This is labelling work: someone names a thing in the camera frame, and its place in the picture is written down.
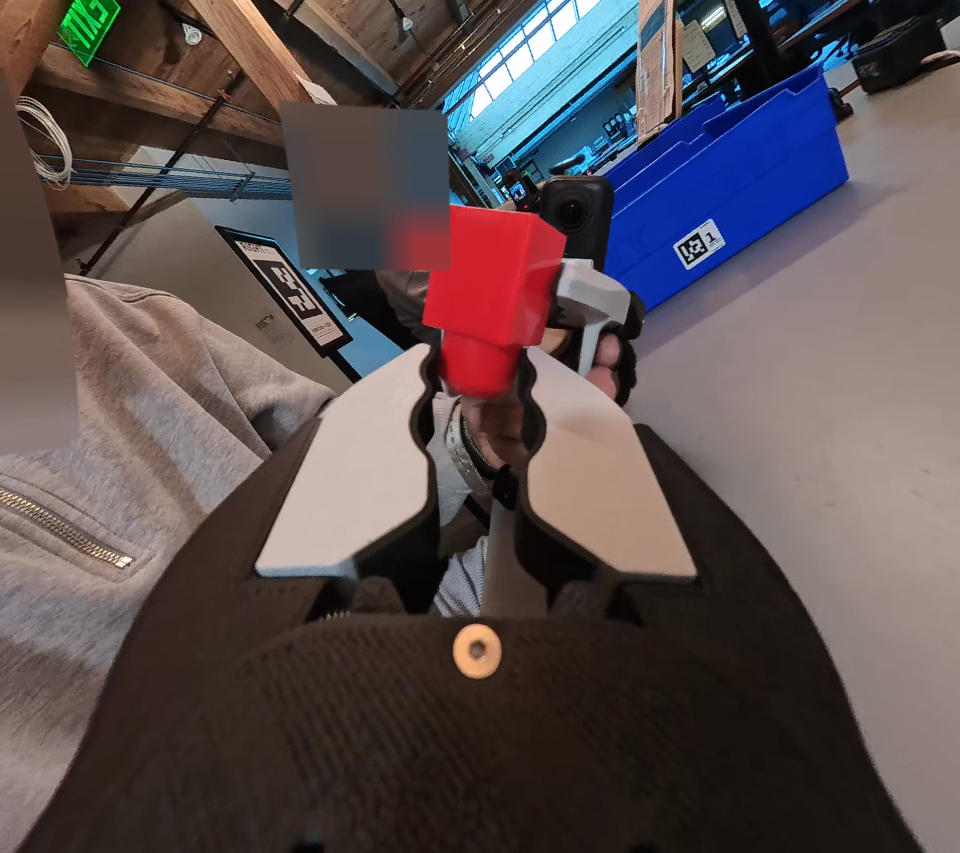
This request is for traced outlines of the person's left hand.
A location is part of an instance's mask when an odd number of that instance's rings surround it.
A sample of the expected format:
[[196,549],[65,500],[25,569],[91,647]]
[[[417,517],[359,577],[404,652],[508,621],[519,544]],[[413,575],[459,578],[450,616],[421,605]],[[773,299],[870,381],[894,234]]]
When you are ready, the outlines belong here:
[[619,408],[625,408],[638,383],[637,363],[633,343],[622,333],[605,331],[586,379]]

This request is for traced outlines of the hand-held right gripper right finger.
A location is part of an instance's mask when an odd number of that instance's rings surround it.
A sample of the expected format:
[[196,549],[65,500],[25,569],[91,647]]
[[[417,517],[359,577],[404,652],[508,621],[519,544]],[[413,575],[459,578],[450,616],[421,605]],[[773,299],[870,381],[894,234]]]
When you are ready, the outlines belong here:
[[694,583],[698,571],[634,424],[553,355],[530,347],[517,393],[520,566],[555,599],[569,583]]

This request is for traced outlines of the red toy block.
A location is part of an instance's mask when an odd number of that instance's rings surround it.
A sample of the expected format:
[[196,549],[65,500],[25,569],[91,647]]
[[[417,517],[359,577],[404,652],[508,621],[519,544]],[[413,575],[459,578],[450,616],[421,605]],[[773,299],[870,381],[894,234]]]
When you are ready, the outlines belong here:
[[455,395],[494,400],[539,346],[567,237],[534,213],[450,207],[450,267],[431,272],[423,321],[442,332],[439,376]]

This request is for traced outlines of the grey zip hoodie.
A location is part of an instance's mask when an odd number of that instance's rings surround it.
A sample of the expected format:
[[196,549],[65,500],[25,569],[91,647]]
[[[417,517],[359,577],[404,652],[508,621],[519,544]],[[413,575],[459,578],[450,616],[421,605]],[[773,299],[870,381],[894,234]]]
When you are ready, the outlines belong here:
[[334,398],[168,292],[65,281],[78,437],[2,456],[2,851],[59,787],[170,561]]

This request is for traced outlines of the cardboard box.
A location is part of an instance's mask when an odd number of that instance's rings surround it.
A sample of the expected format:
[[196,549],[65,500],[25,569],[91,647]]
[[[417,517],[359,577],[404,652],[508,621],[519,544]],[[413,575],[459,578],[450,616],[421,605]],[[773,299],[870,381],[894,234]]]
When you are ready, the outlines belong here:
[[635,130],[640,149],[682,112],[681,32],[677,0],[639,0]]

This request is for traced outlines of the green exit sign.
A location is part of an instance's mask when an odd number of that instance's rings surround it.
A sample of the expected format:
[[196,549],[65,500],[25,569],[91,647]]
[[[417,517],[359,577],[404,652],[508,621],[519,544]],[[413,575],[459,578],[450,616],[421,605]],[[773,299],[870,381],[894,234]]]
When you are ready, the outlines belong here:
[[121,9],[117,0],[71,0],[56,37],[81,67],[89,68]]

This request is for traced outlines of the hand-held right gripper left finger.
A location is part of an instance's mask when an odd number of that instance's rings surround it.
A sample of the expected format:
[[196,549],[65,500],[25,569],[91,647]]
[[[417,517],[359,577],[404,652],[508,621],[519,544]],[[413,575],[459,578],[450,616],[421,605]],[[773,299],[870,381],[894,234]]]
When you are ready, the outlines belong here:
[[435,597],[436,361],[426,345],[389,361],[257,471],[258,579],[320,579],[352,593],[381,578],[402,599]]

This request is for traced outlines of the black equipment case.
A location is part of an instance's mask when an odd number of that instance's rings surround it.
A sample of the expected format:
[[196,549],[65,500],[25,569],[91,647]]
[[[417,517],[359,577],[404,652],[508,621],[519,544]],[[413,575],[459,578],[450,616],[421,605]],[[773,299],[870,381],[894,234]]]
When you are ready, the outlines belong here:
[[861,89],[875,94],[917,77],[931,57],[947,51],[936,15],[903,20],[858,46],[851,63]]

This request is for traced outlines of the person's left forearm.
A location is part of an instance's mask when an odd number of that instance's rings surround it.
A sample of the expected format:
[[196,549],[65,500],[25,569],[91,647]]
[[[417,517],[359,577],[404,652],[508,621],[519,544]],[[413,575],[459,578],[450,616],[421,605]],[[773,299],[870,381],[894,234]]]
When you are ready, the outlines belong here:
[[458,397],[446,429],[445,443],[459,478],[472,492],[492,488],[498,473],[525,472],[529,451],[522,439],[523,409],[517,403]]

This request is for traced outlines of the blue plastic bin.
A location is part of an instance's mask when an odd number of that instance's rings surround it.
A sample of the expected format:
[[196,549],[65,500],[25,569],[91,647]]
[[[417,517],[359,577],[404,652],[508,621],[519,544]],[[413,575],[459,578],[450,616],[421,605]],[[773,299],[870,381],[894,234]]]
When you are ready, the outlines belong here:
[[604,272],[648,310],[849,180],[821,65],[722,106],[709,97],[606,173]]

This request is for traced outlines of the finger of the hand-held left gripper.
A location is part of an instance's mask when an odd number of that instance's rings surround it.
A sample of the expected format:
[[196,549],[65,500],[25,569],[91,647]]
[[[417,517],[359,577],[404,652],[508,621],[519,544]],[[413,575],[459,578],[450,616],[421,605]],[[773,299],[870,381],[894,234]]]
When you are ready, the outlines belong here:
[[557,319],[566,327],[624,324],[631,293],[594,268],[591,259],[563,259],[557,279]]

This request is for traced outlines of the framed marker sign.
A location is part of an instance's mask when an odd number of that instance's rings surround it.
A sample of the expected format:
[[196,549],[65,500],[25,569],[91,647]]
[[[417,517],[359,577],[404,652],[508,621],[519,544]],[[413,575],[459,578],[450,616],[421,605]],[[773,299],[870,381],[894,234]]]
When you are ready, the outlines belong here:
[[214,229],[311,348],[330,360],[351,384],[359,382],[361,375],[341,354],[341,349],[354,341],[350,331],[330,311],[280,244],[274,238],[231,227],[216,225]]

